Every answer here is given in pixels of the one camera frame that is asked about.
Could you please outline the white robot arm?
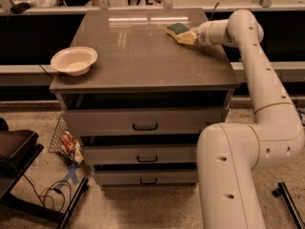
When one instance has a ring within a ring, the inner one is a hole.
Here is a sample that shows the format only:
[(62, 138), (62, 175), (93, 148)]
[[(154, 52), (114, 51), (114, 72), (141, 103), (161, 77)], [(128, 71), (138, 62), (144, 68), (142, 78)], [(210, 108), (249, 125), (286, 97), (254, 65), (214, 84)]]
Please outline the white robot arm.
[(197, 142), (204, 229), (266, 229), (252, 170), (282, 166), (304, 147), (295, 105), (261, 49), (263, 30), (248, 10), (188, 30), (194, 44), (239, 50), (254, 107), (252, 124), (217, 123)]

